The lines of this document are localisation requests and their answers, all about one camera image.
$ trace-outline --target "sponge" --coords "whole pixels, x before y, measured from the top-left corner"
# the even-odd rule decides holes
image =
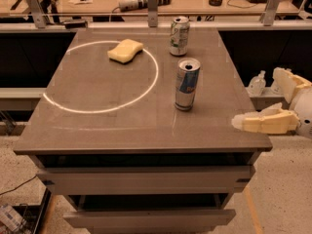
[[[126,39],[120,42],[114,49],[107,51],[107,54],[110,59],[117,60],[121,63],[126,63],[132,60],[137,52],[142,50],[142,43]]]

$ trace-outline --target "white circle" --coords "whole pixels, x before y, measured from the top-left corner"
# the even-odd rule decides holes
[[[92,42],[92,43],[86,43],[86,44],[82,44],[82,45],[79,45],[79,46],[76,46],[76,47],[73,47],[73,48],[67,50],[67,53],[71,52],[71,51],[74,51],[74,50],[77,50],[77,49],[80,49],[82,47],[86,47],[86,46],[90,46],[90,45],[94,45],[94,44],[100,44],[100,43],[120,43],[120,42],[118,42],[118,41],[97,41],[97,42]],[[131,105],[131,104],[137,102],[138,100],[142,99],[143,97],[145,97],[153,89],[153,87],[155,86],[155,84],[157,82],[157,79],[158,79],[159,67],[158,67],[158,63],[157,63],[155,57],[153,57],[152,54],[149,53],[147,50],[143,49],[143,51],[145,53],[147,53],[152,58],[152,60],[155,63],[155,68],[156,68],[155,78],[154,78],[152,84],[149,86],[149,88],[143,94],[141,94],[139,97],[137,97],[137,98],[135,98],[135,99],[133,99],[133,100],[131,100],[129,102],[126,102],[124,104],[121,104],[121,105],[118,105],[118,106],[115,106],[115,107],[112,107],[112,108],[109,108],[109,109],[103,109],[103,110],[76,110],[76,109],[72,109],[72,108],[68,108],[68,107],[62,106],[61,104],[52,101],[47,96],[46,93],[43,94],[43,97],[50,104],[52,104],[54,106],[57,106],[61,110],[65,110],[65,111],[72,112],[72,113],[82,113],[82,114],[108,113],[108,112],[112,112],[112,111],[118,110],[120,108],[126,107],[128,105]]]

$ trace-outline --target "beige floor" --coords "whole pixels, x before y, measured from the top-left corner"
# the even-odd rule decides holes
[[[257,160],[256,174],[243,193],[227,205],[236,210],[227,226],[212,234],[309,234],[312,232],[312,139],[300,136],[271,136],[273,150]],[[35,176],[37,168],[26,156],[13,152],[18,136],[0,136],[0,193]],[[8,203],[37,205],[44,186],[35,178],[14,192],[0,196]],[[62,196],[54,196],[46,218],[46,234],[87,234],[73,229],[62,214],[72,211]]]

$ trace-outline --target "gray drawer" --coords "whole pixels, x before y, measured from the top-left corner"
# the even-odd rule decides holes
[[[38,177],[60,195],[218,193],[242,191],[253,166],[48,169]]]
[[[226,225],[234,210],[161,210],[130,212],[67,213],[65,220],[75,228],[87,228],[92,234],[206,232]]]

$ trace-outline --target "silver can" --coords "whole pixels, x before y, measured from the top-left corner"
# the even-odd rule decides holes
[[[177,64],[175,107],[187,111],[194,103],[201,62],[195,58],[182,58]]]
[[[189,19],[176,17],[173,19],[170,34],[170,53],[174,56],[183,56],[187,52]]]

